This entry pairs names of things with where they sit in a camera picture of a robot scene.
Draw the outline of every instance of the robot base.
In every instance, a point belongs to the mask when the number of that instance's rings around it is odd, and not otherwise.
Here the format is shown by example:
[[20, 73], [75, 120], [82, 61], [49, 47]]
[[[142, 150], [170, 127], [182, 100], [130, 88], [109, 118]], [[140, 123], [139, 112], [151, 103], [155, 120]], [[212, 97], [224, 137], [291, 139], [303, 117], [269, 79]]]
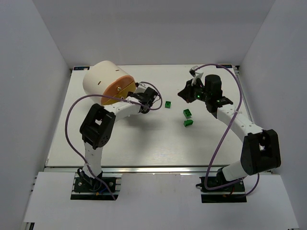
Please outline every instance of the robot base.
[[[202, 203], [244, 203], [246, 197], [245, 187], [243, 181], [238, 182], [229, 187], [207, 190], [204, 186], [205, 177], [200, 177], [201, 183], [197, 184], [197, 187], [201, 187], [201, 202]], [[216, 187], [219, 184], [216, 183], [216, 177], [208, 177], [208, 187]]]
[[[121, 179], [116, 177], [102, 177], [102, 180], [109, 186], [115, 199], [117, 199]], [[93, 191], [77, 176], [72, 187], [71, 200], [113, 200], [113, 198], [103, 184], [101, 184], [99, 189]]]

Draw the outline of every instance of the white wall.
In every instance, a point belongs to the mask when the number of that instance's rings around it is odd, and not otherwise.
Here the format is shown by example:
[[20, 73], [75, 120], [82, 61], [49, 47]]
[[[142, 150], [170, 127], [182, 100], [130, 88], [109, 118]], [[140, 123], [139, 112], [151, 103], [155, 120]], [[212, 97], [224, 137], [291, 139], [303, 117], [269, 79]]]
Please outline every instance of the white wall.
[[307, 1], [276, 0], [241, 65], [255, 121], [279, 135], [279, 173], [307, 229]]
[[34, 0], [69, 67], [243, 60], [274, 0]]
[[69, 69], [31, 0], [0, 4], [0, 229], [20, 228]]

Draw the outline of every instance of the green cube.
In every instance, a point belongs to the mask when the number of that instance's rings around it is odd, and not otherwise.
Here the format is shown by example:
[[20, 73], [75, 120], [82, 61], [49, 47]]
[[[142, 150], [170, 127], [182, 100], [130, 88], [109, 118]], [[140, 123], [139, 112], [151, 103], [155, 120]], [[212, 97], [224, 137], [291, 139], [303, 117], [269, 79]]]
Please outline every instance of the green cube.
[[166, 101], [165, 102], [165, 108], [169, 109], [170, 107], [171, 107], [171, 102]]
[[184, 127], [191, 126], [193, 124], [193, 120], [186, 120], [183, 122]]
[[184, 114], [184, 116], [186, 117], [186, 119], [189, 119], [189, 118], [192, 116], [192, 114], [191, 114], [191, 112], [190, 112], [189, 109], [185, 109], [185, 110], [183, 111], [183, 114]]

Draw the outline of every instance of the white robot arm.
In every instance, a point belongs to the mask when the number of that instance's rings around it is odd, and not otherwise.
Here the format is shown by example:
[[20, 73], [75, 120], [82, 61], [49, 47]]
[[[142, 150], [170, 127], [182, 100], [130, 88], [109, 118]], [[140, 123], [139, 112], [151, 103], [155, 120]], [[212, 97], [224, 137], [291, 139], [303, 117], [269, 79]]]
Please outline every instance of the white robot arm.
[[84, 164], [79, 176], [88, 183], [89, 187], [92, 187], [92, 190], [100, 186], [100, 183], [89, 172], [87, 166], [96, 177], [102, 176], [102, 150], [110, 140], [113, 125], [127, 116], [149, 112], [157, 95], [158, 92], [154, 89], [138, 85], [134, 93], [129, 93], [126, 102], [105, 106], [96, 103], [91, 107], [80, 128], [87, 163]]
[[[220, 77], [208, 75], [205, 84], [202, 84], [203, 72], [200, 69], [194, 71], [195, 69], [197, 67], [190, 70], [194, 78], [187, 81], [186, 87], [178, 93], [178, 96], [187, 103], [195, 100], [205, 102], [207, 110], [215, 118], [229, 125], [236, 107], [231, 100], [223, 96]], [[264, 130], [240, 112], [237, 113], [230, 128], [243, 142], [241, 158], [219, 169], [216, 176], [217, 186], [281, 165], [278, 136], [274, 130]]]

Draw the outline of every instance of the wire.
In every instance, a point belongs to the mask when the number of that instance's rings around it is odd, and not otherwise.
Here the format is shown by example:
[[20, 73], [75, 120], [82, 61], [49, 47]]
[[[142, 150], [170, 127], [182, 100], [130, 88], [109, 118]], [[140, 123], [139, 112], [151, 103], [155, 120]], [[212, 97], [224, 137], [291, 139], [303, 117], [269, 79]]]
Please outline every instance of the wire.
[[236, 84], [238, 85], [238, 88], [239, 88], [239, 93], [240, 93], [239, 105], [238, 105], [237, 109], [235, 110], [235, 113], [234, 113], [233, 117], [231, 118], [231, 120], [230, 120], [230, 122], [229, 122], [229, 125], [228, 125], [227, 129], [225, 130], [225, 132], [224, 132], [224, 134], [223, 134], [223, 136], [222, 136], [220, 142], [218, 143], [218, 145], [217, 145], [217, 147], [216, 147], [216, 149], [215, 149], [215, 151], [214, 151], [214, 154], [212, 155], [212, 158], [211, 158], [211, 160], [210, 160], [210, 163], [209, 163], [209, 165], [208, 165], [208, 169], [207, 169], [207, 172], [206, 172], [205, 183], [204, 183], [205, 188], [206, 188], [207, 190], [215, 190], [215, 189], [224, 188], [224, 187], [227, 187], [227, 186], [236, 184], [236, 183], [240, 182], [240, 180], [242, 180], [242, 178], [240, 178], [240, 179], [237, 179], [237, 180], [232, 181], [232, 182], [230, 182], [230, 183], [223, 184], [223, 185], [216, 186], [216, 187], [211, 187], [211, 188], [207, 186], [207, 183], [208, 183], [208, 176], [209, 176], [209, 172], [210, 172], [210, 169], [211, 169], [211, 167], [212, 167], [213, 161], [214, 161], [214, 159], [215, 159], [215, 157], [216, 157], [216, 155], [217, 155], [217, 153], [218, 153], [218, 151], [219, 151], [219, 149], [220, 149], [220, 147], [221, 147], [221, 145], [222, 145], [222, 142], [224, 141], [224, 139], [225, 139], [225, 137], [226, 137], [228, 131], [230, 130], [230, 127], [231, 127], [231, 125], [233, 124], [233, 122], [234, 122], [234, 120], [235, 120], [235, 118], [236, 118], [236, 115], [237, 115], [237, 113], [238, 113], [240, 107], [241, 107], [241, 104], [242, 104], [242, 88], [241, 88], [241, 85], [240, 85], [240, 83], [239, 83], [239, 80], [236, 78], [236, 76], [235, 76], [228, 68], [226, 68], [226, 67], [224, 67], [224, 66], [222, 66], [222, 65], [218, 65], [218, 64], [214, 64], [214, 63], [205, 64], [205, 65], [202, 65], [202, 66], [197, 67], [194, 71], [197, 71], [197, 70], [199, 70], [199, 69], [201, 69], [201, 68], [203, 68], [203, 67], [206, 67], [206, 66], [216, 66], [216, 67], [219, 67], [219, 68], [222, 68], [222, 69], [227, 70], [227, 71], [231, 74], [231, 76], [235, 79]]
[[140, 81], [139, 83], [143, 83], [143, 84], [147, 84], [147, 85], [150, 85], [152, 86], [158, 93], [158, 96], [159, 98], [161, 99], [161, 103], [160, 103], [160, 106], [158, 108], [155, 108], [155, 109], [151, 109], [151, 110], [158, 110], [162, 107], [162, 104], [163, 104], [163, 99], [162, 99], [162, 96], [161, 96], [161, 93], [159, 92], [159, 90], [157, 89], [157, 87], [155, 87], [153, 84], [151, 84], [150, 82], [146, 82], [146, 81]]
[[141, 83], [145, 83], [145, 84], [148, 84], [148, 85], [153, 86], [154, 89], [158, 92], [158, 96], [161, 98], [161, 104], [160, 104], [160, 106], [159, 106], [158, 108], [152, 109], [152, 108], [150, 108], [150, 107], [148, 107], [148, 106], [145, 106], [145, 105], [143, 105], [143, 104], [141, 104], [141, 103], [134, 102], [134, 101], [128, 101], [128, 100], [120, 99], [120, 98], [116, 98], [116, 97], [110, 97], [110, 96], [101, 95], [101, 94], [90, 94], [90, 95], [86, 95], [86, 96], [80, 97], [79, 99], [77, 99], [77, 100], [71, 105], [71, 107], [70, 107], [70, 109], [69, 109], [69, 111], [68, 111], [68, 113], [67, 113], [66, 120], [65, 120], [65, 138], [66, 138], [66, 140], [67, 140], [67, 143], [68, 143], [69, 146], [72, 148], [72, 150], [74, 150], [74, 151], [83, 159], [83, 161], [84, 161], [84, 163], [85, 163], [85, 165], [86, 165], [88, 171], [90, 172], [90, 174], [91, 174], [95, 179], [97, 179], [98, 181], [100, 181], [100, 182], [106, 187], [106, 189], [109, 191], [109, 193], [111, 194], [111, 196], [112, 196], [112, 198], [113, 198], [114, 200], [116, 200], [116, 198], [114, 197], [113, 193], [111, 192], [111, 190], [110, 190], [110, 188], [107, 186], [107, 184], [106, 184], [102, 179], [98, 178], [98, 177], [93, 173], [92, 169], [90, 168], [90, 166], [89, 166], [89, 164], [88, 164], [87, 159], [86, 159], [86, 158], [85, 158], [85, 157], [74, 147], [74, 145], [71, 143], [71, 140], [70, 140], [69, 137], [68, 137], [68, 121], [69, 121], [69, 117], [70, 117], [70, 115], [71, 115], [72, 109], [75, 107], [75, 105], [76, 105], [79, 101], [81, 101], [81, 100], [83, 100], [83, 99], [85, 99], [85, 98], [88, 98], [88, 97], [105, 97], [105, 98], [114, 99], [114, 100], [118, 100], [118, 101], [122, 101], [122, 102], [137, 104], [137, 105], [140, 105], [140, 106], [142, 106], [142, 107], [145, 107], [145, 108], [147, 108], [147, 109], [149, 109], [149, 110], [158, 110], [158, 109], [160, 109], [160, 108], [162, 107], [162, 96], [161, 96], [160, 92], [158, 91], [158, 89], [157, 89], [153, 84], [151, 84], [151, 83], [149, 83], [149, 82], [141, 82]]
[[105, 190], [106, 190], [106, 188], [104, 188], [103, 190], [99, 191], [99, 194], [102, 194], [102, 192], [105, 191]]
[[240, 195], [240, 196], [236, 196], [236, 198], [243, 198], [243, 197], [246, 197], [248, 196], [249, 194], [251, 194], [252, 192], [254, 192], [254, 190], [256, 189], [258, 183], [259, 183], [259, 179], [260, 179], [260, 174], [258, 173], [257, 174], [257, 181], [254, 185], [254, 187], [248, 192], [248, 193], [245, 193], [244, 195]]

